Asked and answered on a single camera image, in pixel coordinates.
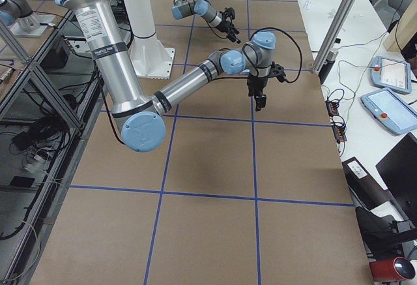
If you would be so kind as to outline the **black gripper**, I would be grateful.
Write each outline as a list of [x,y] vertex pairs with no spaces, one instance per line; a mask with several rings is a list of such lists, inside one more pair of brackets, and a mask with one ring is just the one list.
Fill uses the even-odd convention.
[[268,83],[268,78],[248,75],[246,85],[248,86],[248,96],[255,97],[255,111],[259,112],[266,106],[267,97],[263,89]]
[[221,22],[216,26],[217,30],[221,33],[225,33],[227,38],[234,43],[240,44],[241,40],[237,37],[238,32],[235,32],[234,25],[229,18],[222,18]]

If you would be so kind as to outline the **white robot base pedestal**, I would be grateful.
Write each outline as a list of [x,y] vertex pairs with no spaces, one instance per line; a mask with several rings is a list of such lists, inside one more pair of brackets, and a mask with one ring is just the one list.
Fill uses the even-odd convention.
[[150,0],[123,0],[134,39],[129,47],[131,62],[139,78],[166,80],[175,56],[158,40]]

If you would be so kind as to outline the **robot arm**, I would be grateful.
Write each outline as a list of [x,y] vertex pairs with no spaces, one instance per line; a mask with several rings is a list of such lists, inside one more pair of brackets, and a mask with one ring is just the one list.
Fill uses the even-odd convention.
[[216,10],[210,0],[173,0],[171,11],[176,20],[198,15],[212,31],[216,29],[221,33],[225,33],[224,37],[215,33],[217,37],[228,39],[237,44],[241,43],[238,38],[239,30],[233,24],[235,10],[232,7]]
[[196,67],[153,95],[146,95],[139,75],[170,73],[174,51],[156,38],[150,0],[123,0],[134,41],[128,46],[113,11],[111,0],[55,0],[71,10],[80,24],[91,56],[98,65],[113,101],[111,114],[125,146],[147,152],[157,148],[165,136],[163,114],[218,78],[249,70],[252,95],[265,102],[262,90],[273,67],[276,37],[259,31],[240,49],[216,51]]

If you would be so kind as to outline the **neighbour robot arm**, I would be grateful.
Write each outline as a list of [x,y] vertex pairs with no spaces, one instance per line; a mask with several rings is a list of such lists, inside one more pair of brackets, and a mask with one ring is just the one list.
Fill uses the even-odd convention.
[[17,37],[40,37],[54,19],[37,14],[27,0],[1,0],[1,22]]

